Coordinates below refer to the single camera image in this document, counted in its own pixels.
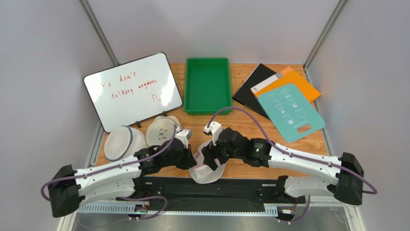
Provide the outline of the white mesh laundry bag pink zipper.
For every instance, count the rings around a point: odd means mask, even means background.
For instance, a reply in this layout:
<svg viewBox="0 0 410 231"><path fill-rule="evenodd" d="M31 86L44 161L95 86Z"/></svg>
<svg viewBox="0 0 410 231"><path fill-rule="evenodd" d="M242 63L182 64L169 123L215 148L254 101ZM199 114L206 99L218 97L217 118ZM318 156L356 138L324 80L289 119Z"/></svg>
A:
<svg viewBox="0 0 410 231"><path fill-rule="evenodd" d="M198 184L209 184L212 182L217 181L223 175L226 164L221 164L217 158L214 160L217 164L217 169L213 171L208 165L204 164L204 155L202 153L202 149L206 147L209 143L212 143L211 140L202 143L193 157L196 161L196 165L189 169L189 173L191 178Z"/></svg>

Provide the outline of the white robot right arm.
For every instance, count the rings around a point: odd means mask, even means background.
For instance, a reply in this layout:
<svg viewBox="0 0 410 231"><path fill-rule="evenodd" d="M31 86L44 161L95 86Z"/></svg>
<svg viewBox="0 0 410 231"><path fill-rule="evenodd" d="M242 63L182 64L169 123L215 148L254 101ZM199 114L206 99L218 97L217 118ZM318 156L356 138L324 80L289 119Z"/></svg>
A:
<svg viewBox="0 0 410 231"><path fill-rule="evenodd" d="M353 154L343 153L341 157L310 154L266 139L248 139L231 128L205 127L204 134L212 137L202 149L204 164L212 170L230 159L240 159L252 167L290 169L306 176L278 177L276 194L293 198L333 196L345 204L362 204L364 170Z"/></svg>

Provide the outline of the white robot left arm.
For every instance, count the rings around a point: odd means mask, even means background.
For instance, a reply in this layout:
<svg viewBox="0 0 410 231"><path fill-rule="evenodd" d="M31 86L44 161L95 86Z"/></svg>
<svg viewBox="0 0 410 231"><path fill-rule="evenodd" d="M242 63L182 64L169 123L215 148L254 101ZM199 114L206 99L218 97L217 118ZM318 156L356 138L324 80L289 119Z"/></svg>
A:
<svg viewBox="0 0 410 231"><path fill-rule="evenodd" d="M164 167L187 170L196 164L191 146L174 139L99 167L74 170L71 165L63 166L46 185L52 216L69 215L95 201L136 199L143 195L139 177L157 173Z"/></svg>

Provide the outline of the green plastic tray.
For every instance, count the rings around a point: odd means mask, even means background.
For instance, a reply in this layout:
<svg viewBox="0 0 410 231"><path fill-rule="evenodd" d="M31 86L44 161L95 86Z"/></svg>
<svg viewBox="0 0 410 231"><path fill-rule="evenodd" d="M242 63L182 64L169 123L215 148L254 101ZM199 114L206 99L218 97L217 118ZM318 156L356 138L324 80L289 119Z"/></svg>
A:
<svg viewBox="0 0 410 231"><path fill-rule="evenodd" d="M213 115L233 106L228 58L188 58L184 111L188 115Z"/></svg>

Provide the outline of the teal plastic board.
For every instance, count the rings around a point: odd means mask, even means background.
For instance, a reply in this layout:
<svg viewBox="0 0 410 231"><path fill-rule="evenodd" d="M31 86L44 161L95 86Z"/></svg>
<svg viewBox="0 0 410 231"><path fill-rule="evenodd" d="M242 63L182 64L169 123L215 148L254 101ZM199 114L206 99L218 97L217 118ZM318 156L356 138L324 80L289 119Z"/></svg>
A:
<svg viewBox="0 0 410 231"><path fill-rule="evenodd" d="M287 142L325 127L323 118L294 84L262 93L257 101Z"/></svg>

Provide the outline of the whiteboard with red writing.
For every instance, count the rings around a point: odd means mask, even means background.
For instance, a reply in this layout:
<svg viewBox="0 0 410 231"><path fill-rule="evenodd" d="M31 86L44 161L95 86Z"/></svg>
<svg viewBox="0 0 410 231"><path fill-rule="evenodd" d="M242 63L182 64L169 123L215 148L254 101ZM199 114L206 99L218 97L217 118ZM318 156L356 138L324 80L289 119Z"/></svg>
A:
<svg viewBox="0 0 410 231"><path fill-rule="evenodd" d="M183 104L163 52L85 76L83 81L107 133Z"/></svg>

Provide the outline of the orange notebook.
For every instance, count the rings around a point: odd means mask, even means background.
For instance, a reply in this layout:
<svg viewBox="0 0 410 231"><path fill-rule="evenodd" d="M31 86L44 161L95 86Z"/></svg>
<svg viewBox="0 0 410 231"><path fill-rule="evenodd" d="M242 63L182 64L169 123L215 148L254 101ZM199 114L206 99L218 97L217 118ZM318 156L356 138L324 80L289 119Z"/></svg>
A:
<svg viewBox="0 0 410 231"><path fill-rule="evenodd" d="M317 89L290 66L252 86L250 91L258 98L262 93L283 87L287 84L294 84L310 103L321 96L321 93Z"/></svg>

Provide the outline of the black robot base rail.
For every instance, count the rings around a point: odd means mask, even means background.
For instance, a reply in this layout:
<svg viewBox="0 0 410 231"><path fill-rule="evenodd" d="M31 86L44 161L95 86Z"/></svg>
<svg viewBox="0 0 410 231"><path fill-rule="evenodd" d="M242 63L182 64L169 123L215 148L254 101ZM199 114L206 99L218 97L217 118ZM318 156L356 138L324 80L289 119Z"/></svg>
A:
<svg viewBox="0 0 410 231"><path fill-rule="evenodd" d="M170 210L257 212L264 204L281 206L304 205L305 197L297 199L275 192L276 180L219 179L210 184L198 184L191 178L140 177L133 181L135 192L130 198L153 197L150 206L160 209L167 199Z"/></svg>

